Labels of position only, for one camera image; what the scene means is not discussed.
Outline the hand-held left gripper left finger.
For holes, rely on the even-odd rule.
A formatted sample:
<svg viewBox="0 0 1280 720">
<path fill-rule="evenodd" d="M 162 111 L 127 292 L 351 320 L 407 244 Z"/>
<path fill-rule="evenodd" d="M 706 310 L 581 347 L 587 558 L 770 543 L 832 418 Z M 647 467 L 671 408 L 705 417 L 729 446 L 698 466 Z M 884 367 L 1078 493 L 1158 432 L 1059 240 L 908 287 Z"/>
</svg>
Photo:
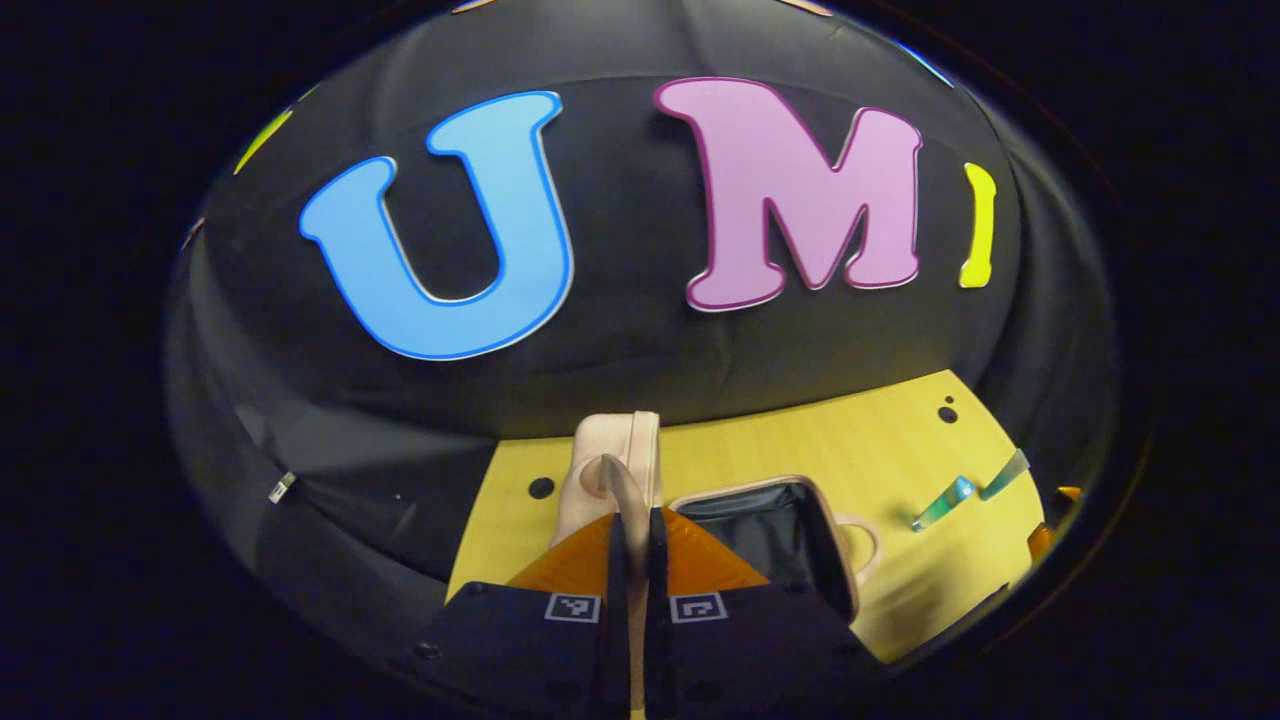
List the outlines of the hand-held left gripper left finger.
<svg viewBox="0 0 1280 720">
<path fill-rule="evenodd" d="M 458 719 L 626 719 L 628 559 L 605 519 L 600 591 L 470 582 L 412 639 L 412 678 Z"/>
</svg>

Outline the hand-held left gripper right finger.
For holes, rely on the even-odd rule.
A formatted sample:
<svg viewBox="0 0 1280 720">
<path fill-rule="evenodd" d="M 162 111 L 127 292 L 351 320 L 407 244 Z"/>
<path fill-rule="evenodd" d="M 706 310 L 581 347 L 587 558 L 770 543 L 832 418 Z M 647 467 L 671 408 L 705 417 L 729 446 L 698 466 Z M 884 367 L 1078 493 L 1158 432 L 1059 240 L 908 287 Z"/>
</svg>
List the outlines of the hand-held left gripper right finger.
<svg viewBox="0 0 1280 720">
<path fill-rule="evenodd" d="M 695 568 L 675 512 L 650 515 L 649 719 L 856 717 L 884 665 L 814 589 L 762 583 L 681 591 Z"/>
</svg>

